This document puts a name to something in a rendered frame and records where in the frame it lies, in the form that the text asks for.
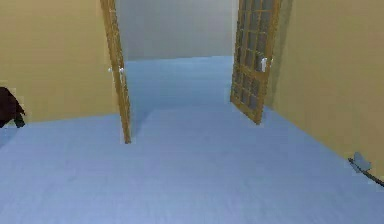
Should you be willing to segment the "dark brown furniture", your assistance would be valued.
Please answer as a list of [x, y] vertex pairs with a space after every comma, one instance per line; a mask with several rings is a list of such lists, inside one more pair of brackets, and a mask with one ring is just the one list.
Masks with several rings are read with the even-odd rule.
[[11, 120], [17, 128], [25, 125], [23, 116], [25, 111], [16, 97], [6, 88], [0, 86], [0, 128], [3, 128]]

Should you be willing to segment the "wooden glass-paned room door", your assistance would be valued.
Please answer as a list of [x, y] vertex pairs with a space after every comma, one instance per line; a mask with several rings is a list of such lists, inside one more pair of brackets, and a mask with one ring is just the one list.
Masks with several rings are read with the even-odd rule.
[[[230, 102], [259, 125], [282, 0], [239, 0]], [[261, 60], [266, 57], [266, 71]]]

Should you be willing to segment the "grey-headed black-handled tool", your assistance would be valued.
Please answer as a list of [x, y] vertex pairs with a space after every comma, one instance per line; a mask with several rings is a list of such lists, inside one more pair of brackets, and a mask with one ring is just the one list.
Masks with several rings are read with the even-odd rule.
[[362, 173], [367, 178], [384, 188], [384, 182], [369, 172], [372, 168], [371, 163], [367, 161], [361, 153], [355, 152], [353, 157], [349, 158], [348, 161], [356, 173]]

